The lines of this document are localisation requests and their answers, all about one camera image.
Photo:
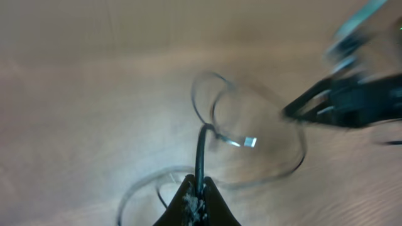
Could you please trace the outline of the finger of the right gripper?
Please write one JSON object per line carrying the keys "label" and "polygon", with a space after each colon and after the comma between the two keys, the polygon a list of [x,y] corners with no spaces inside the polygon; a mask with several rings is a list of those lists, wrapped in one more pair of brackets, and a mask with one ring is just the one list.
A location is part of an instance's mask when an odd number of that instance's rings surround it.
{"label": "finger of the right gripper", "polygon": [[333,80],[325,78],[318,81],[301,96],[290,102],[282,110],[282,116],[289,120],[316,124],[335,124],[330,100]]}

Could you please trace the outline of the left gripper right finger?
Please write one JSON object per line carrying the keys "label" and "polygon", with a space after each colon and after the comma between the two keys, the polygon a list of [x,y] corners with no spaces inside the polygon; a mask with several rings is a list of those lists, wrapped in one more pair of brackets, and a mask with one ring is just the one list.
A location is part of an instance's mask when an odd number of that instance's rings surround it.
{"label": "left gripper right finger", "polygon": [[211,177],[204,178],[204,226],[241,226],[231,213]]}

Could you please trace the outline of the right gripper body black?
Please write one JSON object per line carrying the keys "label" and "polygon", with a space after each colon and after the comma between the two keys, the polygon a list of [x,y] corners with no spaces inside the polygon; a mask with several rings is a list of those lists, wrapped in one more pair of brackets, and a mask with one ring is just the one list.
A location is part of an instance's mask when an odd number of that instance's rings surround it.
{"label": "right gripper body black", "polygon": [[361,128],[401,118],[401,74],[358,82],[355,77],[334,83],[329,95],[335,126]]}

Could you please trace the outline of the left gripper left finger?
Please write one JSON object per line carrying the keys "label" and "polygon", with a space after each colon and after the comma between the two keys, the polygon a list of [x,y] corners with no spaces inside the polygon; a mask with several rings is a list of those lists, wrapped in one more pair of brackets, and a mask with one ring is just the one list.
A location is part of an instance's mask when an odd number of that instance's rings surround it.
{"label": "left gripper left finger", "polygon": [[154,226],[191,226],[197,224],[195,177],[186,175],[175,196]]}

